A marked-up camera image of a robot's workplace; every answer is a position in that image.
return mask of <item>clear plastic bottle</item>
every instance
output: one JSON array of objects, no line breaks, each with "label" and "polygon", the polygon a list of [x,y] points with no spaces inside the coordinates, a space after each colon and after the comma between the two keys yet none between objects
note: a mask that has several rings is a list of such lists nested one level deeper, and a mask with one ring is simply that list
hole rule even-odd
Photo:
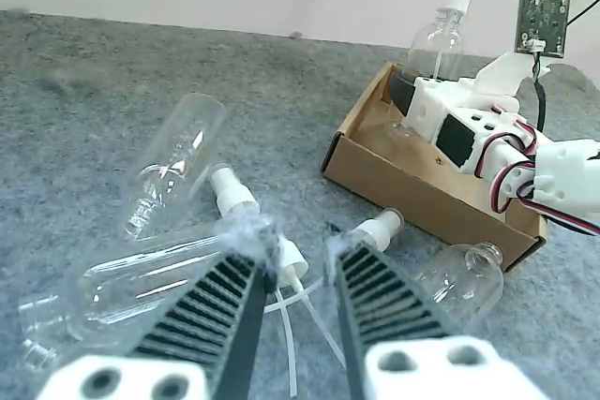
[{"label": "clear plastic bottle", "polygon": [[417,281],[456,323],[473,326],[503,295],[503,254],[496,245],[451,245],[427,262]]},{"label": "clear plastic bottle", "polygon": [[226,118],[225,107],[204,94],[184,96],[127,172],[124,228],[139,239],[154,234],[202,184]]},{"label": "clear plastic bottle", "polygon": [[269,227],[271,218],[254,215],[243,222],[220,220],[129,243],[131,256],[74,271],[57,292],[22,300],[23,334],[44,343],[67,330],[87,347],[116,346],[130,327],[139,325],[142,314],[185,289],[218,252],[233,249],[252,258],[264,254],[268,234],[263,231]]},{"label": "clear plastic bottle", "polygon": [[[438,8],[434,22],[421,28],[409,50],[406,65],[392,74],[390,96],[403,96],[401,81],[413,82],[416,77],[434,80],[458,79],[459,63],[464,53],[464,41],[460,34],[460,25],[467,13],[471,0],[446,0]],[[388,122],[392,129],[405,131],[401,124],[401,115],[392,102],[388,109]]]}]

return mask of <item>cable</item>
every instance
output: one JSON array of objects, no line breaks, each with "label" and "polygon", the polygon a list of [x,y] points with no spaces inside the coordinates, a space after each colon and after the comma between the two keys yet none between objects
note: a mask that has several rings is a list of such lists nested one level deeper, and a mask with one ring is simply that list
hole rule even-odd
[{"label": "cable", "polygon": [[[491,107],[491,110],[497,114],[502,114],[504,112],[503,108],[498,107],[496,105]],[[532,138],[530,144],[527,146],[527,148],[525,148],[525,150],[523,150],[524,155],[531,156],[533,152],[535,152],[535,148],[537,147],[537,133],[535,133],[535,128],[533,128],[533,126],[526,122],[519,121],[518,119],[516,120],[516,122],[517,125],[524,129]]]},{"label": "cable", "polygon": [[520,147],[519,151],[523,152],[526,148],[525,146],[525,142],[523,142],[523,140],[517,136],[515,133],[509,133],[509,132],[503,132],[503,133],[496,133],[495,135],[491,135],[486,139],[486,142],[484,143],[483,147],[481,148],[481,156],[479,156],[479,161],[477,161],[477,166],[475,166],[475,171],[474,171],[474,175],[477,178],[481,178],[481,170],[483,169],[484,166],[484,159],[486,157],[486,152],[488,151],[488,147],[491,143],[493,143],[495,140],[498,140],[499,138],[514,138],[515,140],[517,140],[517,143]]},{"label": "cable", "polygon": [[506,166],[500,172],[498,172],[498,175],[496,175],[496,178],[491,184],[491,211],[494,213],[504,213],[512,201],[512,199],[508,199],[502,207],[498,206],[498,202],[500,200],[500,187],[503,185],[506,176],[512,169],[515,168],[535,169],[535,164],[531,161],[518,161]]},{"label": "cable", "polygon": [[[585,8],[583,11],[581,11],[575,18],[571,19],[567,23],[567,26],[571,25],[573,22],[575,22],[581,16],[586,14],[588,11],[590,11],[592,8],[594,8],[596,5],[598,5],[598,3],[600,3],[600,0],[594,0],[587,8]],[[541,52],[535,52],[533,54],[533,87],[535,88],[535,94],[537,95],[537,100],[538,100],[538,104],[539,104],[538,109],[537,109],[537,126],[536,126],[536,128],[539,131],[544,131],[544,124],[546,123],[546,90],[544,89],[544,86],[542,85],[542,83],[540,83],[540,80],[539,80],[540,70],[541,70],[540,56],[541,56]]]},{"label": "cable", "polygon": [[540,61],[542,56],[541,52],[535,52],[533,54],[533,87],[537,94],[538,108],[537,108],[537,128],[539,131],[544,131],[544,124],[546,123],[546,91],[544,86],[540,83],[540,72],[542,70],[542,63]]},{"label": "cable", "polygon": [[570,20],[569,22],[567,22],[566,23],[567,26],[571,25],[573,22],[575,22],[577,19],[579,19],[585,13],[587,13],[588,11],[590,11],[592,8],[594,8],[596,5],[598,5],[599,2],[600,2],[600,0],[594,0],[587,8],[585,8],[583,11],[581,11],[575,18],[573,18],[572,20]]},{"label": "cable", "polygon": [[548,220],[568,230],[589,236],[600,236],[600,227],[594,223],[533,201],[533,190],[531,190],[527,196],[524,196],[523,190],[528,187],[533,187],[533,181],[526,182],[517,189],[517,197],[523,206],[529,208],[530,210],[536,211],[538,214],[542,215]]}]

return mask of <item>gray carpet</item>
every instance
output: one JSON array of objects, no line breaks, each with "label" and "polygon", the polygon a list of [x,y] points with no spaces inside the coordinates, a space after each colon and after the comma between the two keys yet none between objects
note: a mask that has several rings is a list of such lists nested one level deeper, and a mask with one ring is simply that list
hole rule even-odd
[{"label": "gray carpet", "polygon": [[[323,224],[350,228],[379,210],[324,180],[321,160],[373,75],[404,55],[366,45],[0,13],[0,397],[31,396],[10,370],[22,340],[19,295],[50,289],[74,263],[119,254],[111,243],[124,170],[185,93],[210,94],[230,110],[223,159],[305,253],[306,282],[317,279]],[[473,74],[485,60],[469,63],[466,73]],[[587,79],[555,66],[543,83],[547,134],[600,140],[600,94]],[[519,97],[534,121],[530,81]],[[179,226],[217,218],[205,185]],[[600,398],[593,362],[600,242],[552,232],[550,244],[506,277],[500,304],[477,334],[552,398]],[[389,253],[413,271],[441,248],[408,226]],[[335,299],[319,291],[313,302],[335,330]],[[345,374],[306,310],[296,305],[290,313],[298,398],[349,398]],[[287,398],[286,367],[280,316],[272,315],[262,329],[250,398]]]}]

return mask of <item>white plastic bracket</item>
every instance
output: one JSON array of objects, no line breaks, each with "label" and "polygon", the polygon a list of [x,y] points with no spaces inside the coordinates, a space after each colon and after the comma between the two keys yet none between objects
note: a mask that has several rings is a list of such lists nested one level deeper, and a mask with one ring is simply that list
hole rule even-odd
[{"label": "white plastic bracket", "polygon": [[368,400],[548,400],[489,343],[469,336],[373,346],[365,357],[365,395]]},{"label": "white plastic bracket", "polygon": [[533,201],[574,215],[600,214],[600,142],[553,142],[535,158]]},{"label": "white plastic bracket", "polygon": [[84,356],[54,372],[37,400],[210,400],[203,369],[193,363]]}]

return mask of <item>cardboard tray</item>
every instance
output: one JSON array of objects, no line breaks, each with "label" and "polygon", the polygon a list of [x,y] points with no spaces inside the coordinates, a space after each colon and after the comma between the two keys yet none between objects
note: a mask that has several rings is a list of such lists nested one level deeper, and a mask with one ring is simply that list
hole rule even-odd
[{"label": "cardboard tray", "polygon": [[546,220],[513,201],[506,213],[489,206],[489,184],[461,174],[428,142],[389,127],[386,64],[331,141],[322,174],[449,244],[492,242],[509,271],[548,238]]}]

